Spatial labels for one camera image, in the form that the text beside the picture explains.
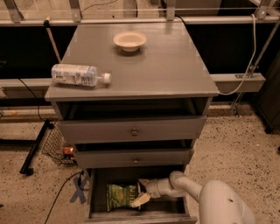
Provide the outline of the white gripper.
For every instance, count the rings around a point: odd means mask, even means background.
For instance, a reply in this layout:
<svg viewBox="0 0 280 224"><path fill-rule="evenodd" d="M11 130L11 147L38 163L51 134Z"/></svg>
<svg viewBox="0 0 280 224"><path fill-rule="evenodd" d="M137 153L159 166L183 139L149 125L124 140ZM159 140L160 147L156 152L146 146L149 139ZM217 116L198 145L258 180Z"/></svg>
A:
<svg viewBox="0 0 280 224"><path fill-rule="evenodd" d="M152 180L140 178L138 182L145 187L146 192L141 192L138 197L130 203L133 208L140 207L149 202L151 197L156 199L162 196L172 196L174 194L174 188L168 178Z"/></svg>

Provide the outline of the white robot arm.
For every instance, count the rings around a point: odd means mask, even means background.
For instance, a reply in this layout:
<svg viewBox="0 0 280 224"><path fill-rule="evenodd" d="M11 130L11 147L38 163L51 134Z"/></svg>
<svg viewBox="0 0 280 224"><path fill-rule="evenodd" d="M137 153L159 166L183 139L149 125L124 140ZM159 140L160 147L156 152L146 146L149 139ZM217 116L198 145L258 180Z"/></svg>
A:
<svg viewBox="0 0 280 224"><path fill-rule="evenodd" d="M200 185L182 171L173 171L168 178L138 180L145 192L140 192L130 205L140 207L150 199L190 195L199 204L200 224L256 224L249 206L225 182L210 180Z"/></svg>

